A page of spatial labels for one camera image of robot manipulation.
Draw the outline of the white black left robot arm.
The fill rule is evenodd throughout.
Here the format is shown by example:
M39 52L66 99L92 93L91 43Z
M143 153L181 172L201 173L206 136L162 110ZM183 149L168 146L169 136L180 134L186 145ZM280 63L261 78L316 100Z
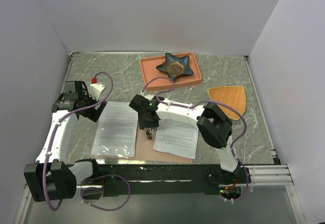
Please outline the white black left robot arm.
M105 87L92 78L91 84L68 81L63 93L52 105L51 127L46 142L34 164L24 168L24 177L35 202L71 199L82 181L96 184L100 170L94 159L66 164L67 150L80 117L97 122L107 102L100 101Z

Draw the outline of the printed white paper sheet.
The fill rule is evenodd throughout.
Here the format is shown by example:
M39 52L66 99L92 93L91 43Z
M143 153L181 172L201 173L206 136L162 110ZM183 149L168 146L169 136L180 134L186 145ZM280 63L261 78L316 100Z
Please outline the printed white paper sheet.
M138 115L127 102L109 101L99 118L91 155L134 157L137 125Z

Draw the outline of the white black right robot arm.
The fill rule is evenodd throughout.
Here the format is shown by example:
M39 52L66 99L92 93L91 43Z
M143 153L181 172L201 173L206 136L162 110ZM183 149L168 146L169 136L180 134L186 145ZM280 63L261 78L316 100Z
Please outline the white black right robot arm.
M223 104L205 102L206 105L192 105L158 96L148 99L137 94L129 103L129 107L137 112L139 129L145 131L149 140L152 139L153 130L159 127L163 119L196 126L205 143L217 150L223 179L232 183L240 176L239 162L229 143L233 124L219 107Z

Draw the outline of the metal folder clip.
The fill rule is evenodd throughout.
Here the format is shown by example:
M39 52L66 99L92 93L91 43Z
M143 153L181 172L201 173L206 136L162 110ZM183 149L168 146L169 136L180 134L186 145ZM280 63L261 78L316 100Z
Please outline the metal folder clip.
M148 127L145 129L146 139L152 140L154 136L155 128Z

